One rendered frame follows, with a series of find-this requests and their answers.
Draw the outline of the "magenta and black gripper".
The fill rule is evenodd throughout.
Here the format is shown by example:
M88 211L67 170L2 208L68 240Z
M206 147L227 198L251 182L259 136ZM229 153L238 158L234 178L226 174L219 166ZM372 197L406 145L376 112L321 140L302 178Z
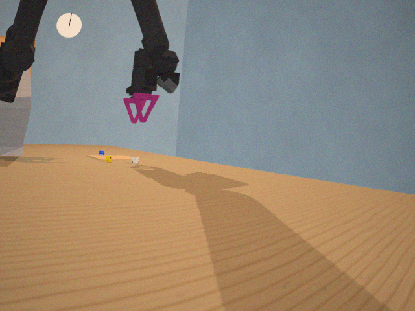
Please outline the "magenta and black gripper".
M124 98L124 103L127 108L131 123L137 123L139 119L140 122L146 122L150 112L152 111L155 103L157 102L159 95L152 95L151 91L157 91L157 86L142 85L145 83L145 69L151 67L135 67L132 71L132 83L131 86L126 89L126 93L129 93L130 98ZM151 90L151 91L150 91ZM147 100L151 100L151 103L148 107L145 116L142 115L142 109ZM132 110L130 108L130 103L136 105L137 114L135 118L132 115Z

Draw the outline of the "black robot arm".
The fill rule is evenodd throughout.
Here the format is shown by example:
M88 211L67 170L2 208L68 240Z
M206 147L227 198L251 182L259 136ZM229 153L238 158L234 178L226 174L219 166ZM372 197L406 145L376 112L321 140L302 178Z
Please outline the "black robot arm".
M23 71L34 62L35 37L48 0L20 0L14 24L0 46L0 100L12 103L16 97ZM143 48L134 54L135 67L145 69L145 85L159 85L173 93L179 84L175 73L179 59L169 49L169 41L156 0L131 0L144 35ZM30 46L31 45L31 46ZM160 59L159 59L160 58ZM20 73L21 72L21 73Z

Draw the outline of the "orange mat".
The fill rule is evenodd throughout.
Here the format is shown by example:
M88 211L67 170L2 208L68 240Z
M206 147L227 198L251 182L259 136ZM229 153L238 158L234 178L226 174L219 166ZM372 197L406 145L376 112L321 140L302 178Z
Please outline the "orange mat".
M92 157L100 161L106 161L106 156L112 156L112 161L131 161L132 160L132 157L126 156L126 155L88 155L88 157Z

